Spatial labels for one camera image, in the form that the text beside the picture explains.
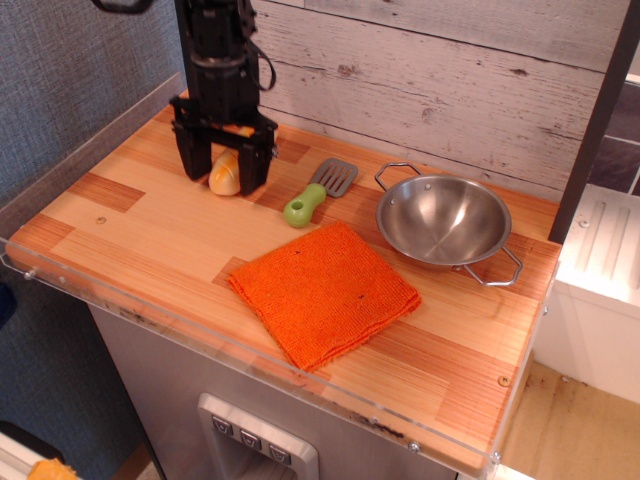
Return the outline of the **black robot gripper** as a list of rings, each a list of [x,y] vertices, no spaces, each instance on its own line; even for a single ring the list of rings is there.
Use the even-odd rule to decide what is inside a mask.
[[[227,124],[266,129],[257,112],[260,94],[275,86],[277,75],[264,54],[237,58],[185,56],[189,97],[174,97],[174,131],[187,177],[199,180],[212,169],[211,142],[214,129]],[[240,194],[248,196],[265,184],[273,159],[274,133],[256,132],[243,138],[239,147]]]

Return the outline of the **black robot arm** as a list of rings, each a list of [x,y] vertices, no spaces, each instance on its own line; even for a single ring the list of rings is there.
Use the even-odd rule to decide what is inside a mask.
[[[249,1],[177,1],[188,96],[174,97],[173,129],[188,178],[213,168],[214,144],[239,154],[240,194],[248,196],[267,179],[278,125],[259,112],[259,61],[252,42],[256,11]]]

